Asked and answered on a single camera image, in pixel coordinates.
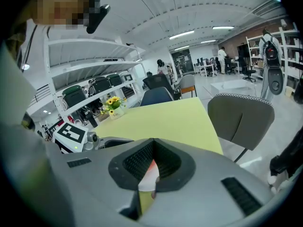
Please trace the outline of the black office chair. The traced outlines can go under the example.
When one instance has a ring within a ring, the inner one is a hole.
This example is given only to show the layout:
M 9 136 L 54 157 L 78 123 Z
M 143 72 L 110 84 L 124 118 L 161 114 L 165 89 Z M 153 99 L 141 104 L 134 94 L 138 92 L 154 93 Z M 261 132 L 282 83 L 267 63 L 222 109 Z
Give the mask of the black office chair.
M 155 89 L 158 87 L 165 87 L 169 93 L 174 96 L 174 90 L 171 87 L 165 74 L 157 74 L 153 76 L 148 76 L 143 79 L 143 83 L 147 86 L 148 89 Z

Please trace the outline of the white metal shelf rack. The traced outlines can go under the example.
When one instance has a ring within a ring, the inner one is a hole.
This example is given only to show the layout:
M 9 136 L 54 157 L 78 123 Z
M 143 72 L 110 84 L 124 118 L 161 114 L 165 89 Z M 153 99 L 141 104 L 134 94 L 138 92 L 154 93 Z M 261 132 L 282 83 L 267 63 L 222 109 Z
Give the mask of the white metal shelf rack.
M 291 97 L 300 82 L 303 73 L 303 42 L 295 23 L 287 23 L 282 19 L 277 30 L 270 33 L 275 37 L 282 49 L 281 70 L 284 76 L 284 93 Z M 262 34 L 246 38 L 250 53 L 250 67 L 257 70 L 252 75 L 258 79 L 264 78 L 263 63 L 259 55 L 259 41 Z
M 143 66 L 141 56 L 135 45 L 124 45 L 100 39 L 69 38 L 44 40 L 45 72 L 53 102 L 60 118 L 67 122 L 95 128 L 99 124 L 102 106 L 108 98 L 125 97 L 126 107 L 140 102 L 143 95 L 143 80 L 136 69 Z M 133 80 L 116 87 L 91 95 L 89 92 L 93 79 L 110 74 L 130 72 Z M 82 87 L 86 99 L 67 108 L 62 100 L 62 92 L 74 85 Z

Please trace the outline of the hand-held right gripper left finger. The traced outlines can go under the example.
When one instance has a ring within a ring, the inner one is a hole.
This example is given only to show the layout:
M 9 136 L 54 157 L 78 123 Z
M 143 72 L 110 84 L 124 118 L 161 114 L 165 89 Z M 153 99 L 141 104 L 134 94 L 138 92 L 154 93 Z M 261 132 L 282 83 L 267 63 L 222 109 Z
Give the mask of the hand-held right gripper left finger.
M 154 227 L 141 216 L 138 184 L 151 161 L 153 139 L 63 154 L 47 146 L 54 191 L 50 220 L 56 227 Z

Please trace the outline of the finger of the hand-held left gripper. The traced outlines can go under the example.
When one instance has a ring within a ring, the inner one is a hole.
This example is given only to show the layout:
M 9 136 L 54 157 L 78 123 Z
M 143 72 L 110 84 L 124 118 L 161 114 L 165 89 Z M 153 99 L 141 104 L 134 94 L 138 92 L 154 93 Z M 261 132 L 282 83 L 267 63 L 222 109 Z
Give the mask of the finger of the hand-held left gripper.
M 119 145 L 123 145 L 129 142 L 132 142 L 132 139 L 119 138 L 119 137 L 104 137 L 100 138 L 99 149 L 102 148 L 111 148 Z

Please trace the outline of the dark green equipment case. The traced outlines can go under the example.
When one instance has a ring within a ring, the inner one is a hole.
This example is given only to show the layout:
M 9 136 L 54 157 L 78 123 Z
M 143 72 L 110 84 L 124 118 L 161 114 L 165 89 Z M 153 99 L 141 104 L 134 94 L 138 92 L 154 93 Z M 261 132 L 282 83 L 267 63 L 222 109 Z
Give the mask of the dark green equipment case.
M 67 108 L 73 107 L 79 102 L 85 100 L 87 97 L 79 85 L 71 86 L 62 92 L 62 100 Z

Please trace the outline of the sunflowers in white pot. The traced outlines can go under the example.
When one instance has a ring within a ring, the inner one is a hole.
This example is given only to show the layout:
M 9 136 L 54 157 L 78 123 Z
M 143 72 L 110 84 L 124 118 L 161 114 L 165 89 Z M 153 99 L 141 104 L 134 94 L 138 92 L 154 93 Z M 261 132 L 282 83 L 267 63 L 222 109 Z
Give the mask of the sunflowers in white pot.
M 105 102 L 100 112 L 101 114 L 108 114 L 111 120 L 116 120 L 125 114 L 125 102 L 125 97 L 119 98 L 118 96 L 113 96 Z

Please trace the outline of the dark blue chair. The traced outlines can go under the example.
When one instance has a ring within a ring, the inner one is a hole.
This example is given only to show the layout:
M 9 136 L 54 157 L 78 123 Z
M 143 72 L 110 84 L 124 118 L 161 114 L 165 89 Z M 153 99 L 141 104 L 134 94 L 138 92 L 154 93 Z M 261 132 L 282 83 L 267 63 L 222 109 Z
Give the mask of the dark blue chair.
M 172 95 L 165 87 L 157 87 L 144 93 L 140 106 L 160 104 L 173 100 Z

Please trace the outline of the grey upholstered chair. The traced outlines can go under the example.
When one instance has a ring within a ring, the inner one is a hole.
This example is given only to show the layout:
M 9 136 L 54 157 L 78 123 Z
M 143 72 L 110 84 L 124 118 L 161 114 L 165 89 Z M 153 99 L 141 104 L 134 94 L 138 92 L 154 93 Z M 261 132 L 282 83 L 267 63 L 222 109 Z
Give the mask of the grey upholstered chair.
M 207 111 L 217 136 L 243 147 L 235 163 L 257 147 L 275 119 L 270 101 L 232 93 L 215 95 Z

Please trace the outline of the white plate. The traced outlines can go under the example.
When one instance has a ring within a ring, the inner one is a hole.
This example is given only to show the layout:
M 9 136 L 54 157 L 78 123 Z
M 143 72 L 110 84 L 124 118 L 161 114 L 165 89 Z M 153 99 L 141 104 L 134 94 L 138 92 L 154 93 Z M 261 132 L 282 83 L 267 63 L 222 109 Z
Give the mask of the white plate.
M 138 184 L 138 190 L 141 192 L 152 192 L 156 189 L 156 181 L 160 176 L 158 168 L 149 169 L 143 179 Z

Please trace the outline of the black jacket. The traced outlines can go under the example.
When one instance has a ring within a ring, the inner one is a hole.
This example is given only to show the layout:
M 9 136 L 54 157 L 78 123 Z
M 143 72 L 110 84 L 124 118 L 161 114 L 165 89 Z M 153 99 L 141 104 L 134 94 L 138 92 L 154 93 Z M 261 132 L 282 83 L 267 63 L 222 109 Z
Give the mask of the black jacket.
M 301 165 L 303 165 L 303 127 L 283 152 L 271 159 L 269 170 L 274 176 L 287 171 L 288 176 L 291 177 Z

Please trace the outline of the white boxy device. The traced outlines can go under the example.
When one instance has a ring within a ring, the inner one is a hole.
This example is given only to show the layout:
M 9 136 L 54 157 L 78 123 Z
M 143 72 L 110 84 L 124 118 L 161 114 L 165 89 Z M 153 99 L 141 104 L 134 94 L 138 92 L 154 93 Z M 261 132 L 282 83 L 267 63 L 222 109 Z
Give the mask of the white boxy device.
M 127 72 L 127 71 L 121 72 L 119 74 L 119 76 L 120 76 L 120 79 L 122 80 L 123 83 L 127 82 L 127 81 L 132 81 L 133 80 L 133 77 L 132 77 L 131 73 Z

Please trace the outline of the yellow tablecloth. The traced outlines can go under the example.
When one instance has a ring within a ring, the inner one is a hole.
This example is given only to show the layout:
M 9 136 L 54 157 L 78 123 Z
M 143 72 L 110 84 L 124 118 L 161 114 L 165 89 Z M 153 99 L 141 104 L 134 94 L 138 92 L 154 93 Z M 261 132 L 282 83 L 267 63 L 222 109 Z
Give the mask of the yellow tablecloth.
M 162 138 L 223 154 L 209 116 L 197 97 L 128 109 L 117 120 L 104 120 L 96 133 L 101 138 Z

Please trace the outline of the grey chair with orange legs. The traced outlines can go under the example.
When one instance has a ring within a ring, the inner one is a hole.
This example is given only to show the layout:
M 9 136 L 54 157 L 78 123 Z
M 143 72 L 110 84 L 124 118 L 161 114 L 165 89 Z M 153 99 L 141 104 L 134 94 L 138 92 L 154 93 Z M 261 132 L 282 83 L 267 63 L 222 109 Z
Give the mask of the grey chair with orange legs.
M 191 97 L 193 97 L 193 92 L 197 96 L 196 87 L 195 87 L 195 77 L 194 75 L 185 75 L 181 78 L 180 82 L 176 84 L 176 89 L 180 90 L 181 98 L 183 94 L 190 92 Z

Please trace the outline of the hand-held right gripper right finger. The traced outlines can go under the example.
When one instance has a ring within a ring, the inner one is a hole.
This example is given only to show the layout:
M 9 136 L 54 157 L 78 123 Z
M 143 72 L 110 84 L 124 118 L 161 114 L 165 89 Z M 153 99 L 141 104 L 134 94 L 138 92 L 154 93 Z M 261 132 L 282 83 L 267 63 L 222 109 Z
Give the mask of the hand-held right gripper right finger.
M 153 204 L 142 215 L 142 222 L 236 222 L 246 216 L 223 180 L 233 178 L 261 206 L 273 197 L 270 189 L 256 176 L 229 158 L 201 148 L 164 140 L 195 161 L 196 170 L 179 190 L 158 192 Z

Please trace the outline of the black equipment case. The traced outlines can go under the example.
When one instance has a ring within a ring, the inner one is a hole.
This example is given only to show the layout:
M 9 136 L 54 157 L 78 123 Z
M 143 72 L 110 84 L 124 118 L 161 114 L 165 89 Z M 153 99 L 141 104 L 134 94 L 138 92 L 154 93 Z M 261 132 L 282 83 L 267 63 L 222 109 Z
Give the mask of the black equipment case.
M 89 92 L 91 95 L 95 95 L 105 90 L 108 90 L 111 87 L 112 86 L 106 77 L 97 77 L 93 79 L 89 88 Z
M 118 74 L 110 74 L 107 76 L 108 81 L 110 82 L 112 87 L 116 87 L 121 85 L 123 82 Z

